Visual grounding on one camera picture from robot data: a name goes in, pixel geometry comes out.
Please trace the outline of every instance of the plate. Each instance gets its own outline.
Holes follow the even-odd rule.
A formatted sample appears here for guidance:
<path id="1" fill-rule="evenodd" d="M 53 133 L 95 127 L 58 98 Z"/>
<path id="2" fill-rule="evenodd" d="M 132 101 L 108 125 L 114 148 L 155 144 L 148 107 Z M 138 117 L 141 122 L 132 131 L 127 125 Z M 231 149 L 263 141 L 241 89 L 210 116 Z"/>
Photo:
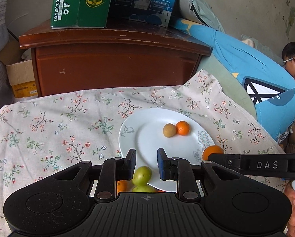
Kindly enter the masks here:
<path id="1" fill-rule="evenodd" d="M 187 136 L 175 135 L 167 138 L 163 127 L 179 121 L 186 121 L 191 126 Z M 214 145 L 210 135 L 191 118 L 166 109 L 145 109 L 135 111 L 127 118 L 119 132 L 119 147 L 123 157 L 130 149 L 136 150 L 136 166 L 148 166 L 152 170 L 149 185 L 162 191 L 176 191 L 176 182 L 162 181 L 157 167 L 157 150 L 164 148 L 169 158 L 179 157 L 191 164 L 200 165 L 205 148 Z"/>

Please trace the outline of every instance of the logo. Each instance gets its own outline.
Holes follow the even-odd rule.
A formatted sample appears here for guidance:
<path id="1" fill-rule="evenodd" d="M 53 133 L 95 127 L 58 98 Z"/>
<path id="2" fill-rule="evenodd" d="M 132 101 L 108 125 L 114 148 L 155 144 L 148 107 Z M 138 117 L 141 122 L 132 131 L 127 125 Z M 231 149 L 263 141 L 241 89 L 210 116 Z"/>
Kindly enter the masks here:
<path id="1" fill-rule="evenodd" d="M 252 99 L 254 105 L 263 102 L 265 100 L 268 100 L 270 98 L 281 98 L 279 95 L 286 92 L 286 90 L 276 87 L 272 84 L 268 84 L 265 82 L 262 82 L 261 80 L 251 79 L 251 78 L 245 78 L 244 79 L 244 89 Z"/>
<path id="2" fill-rule="evenodd" d="M 103 4 L 104 2 L 105 2 L 105 0 L 86 0 L 86 4 L 92 8 L 95 8 L 95 7 Z"/>
<path id="3" fill-rule="evenodd" d="M 144 197 L 142 197 L 143 199 L 145 199 L 145 200 L 150 200 L 150 199 L 152 199 L 152 197 L 151 196 L 148 196 L 148 195 L 146 195 L 146 196 L 144 196 Z"/>

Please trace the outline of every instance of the pillowcase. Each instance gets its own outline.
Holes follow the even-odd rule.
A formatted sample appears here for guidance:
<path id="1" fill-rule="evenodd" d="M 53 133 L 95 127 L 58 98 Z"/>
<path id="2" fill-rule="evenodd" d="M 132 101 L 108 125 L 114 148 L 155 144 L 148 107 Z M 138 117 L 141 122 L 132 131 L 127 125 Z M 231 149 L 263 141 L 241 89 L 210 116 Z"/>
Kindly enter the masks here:
<path id="1" fill-rule="evenodd" d="M 246 35 L 242 35 L 242 40 L 247 40 L 250 39 L 251 41 L 254 42 L 254 48 L 258 51 L 260 51 L 261 53 L 263 53 L 264 55 L 266 55 L 268 58 L 272 59 L 273 61 L 275 61 L 276 63 L 278 63 L 280 66 L 284 66 L 283 60 L 282 58 L 280 58 L 278 55 L 276 55 L 269 47 L 261 44 L 258 40 L 256 40 L 255 38 L 246 36 Z"/>
<path id="2" fill-rule="evenodd" d="M 205 0 L 179 0 L 179 9 L 184 19 L 225 33 L 220 21 Z"/>

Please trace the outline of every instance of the blue pillow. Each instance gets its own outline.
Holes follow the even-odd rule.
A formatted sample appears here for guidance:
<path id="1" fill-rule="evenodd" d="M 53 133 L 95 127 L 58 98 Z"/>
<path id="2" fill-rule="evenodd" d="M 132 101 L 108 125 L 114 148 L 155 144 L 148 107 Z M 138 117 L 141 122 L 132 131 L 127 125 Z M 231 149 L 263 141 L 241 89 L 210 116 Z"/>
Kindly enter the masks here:
<path id="1" fill-rule="evenodd" d="M 277 141 L 295 119 L 295 80 L 258 50 L 220 31 L 173 18 L 171 26 L 213 47 L 255 103 L 257 121 Z"/>

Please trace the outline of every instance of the glasses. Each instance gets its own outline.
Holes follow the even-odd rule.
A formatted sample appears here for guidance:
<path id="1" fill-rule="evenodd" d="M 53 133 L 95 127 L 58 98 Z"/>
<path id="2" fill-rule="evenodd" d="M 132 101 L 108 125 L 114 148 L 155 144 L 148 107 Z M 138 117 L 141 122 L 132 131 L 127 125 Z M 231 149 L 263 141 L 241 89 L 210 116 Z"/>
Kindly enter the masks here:
<path id="1" fill-rule="evenodd" d="M 284 65 L 286 64 L 286 62 L 288 62 L 288 61 L 292 61 L 293 60 L 293 58 L 291 58 L 291 59 L 289 59 L 289 60 L 286 60 L 286 61 L 283 61 L 284 62 Z"/>

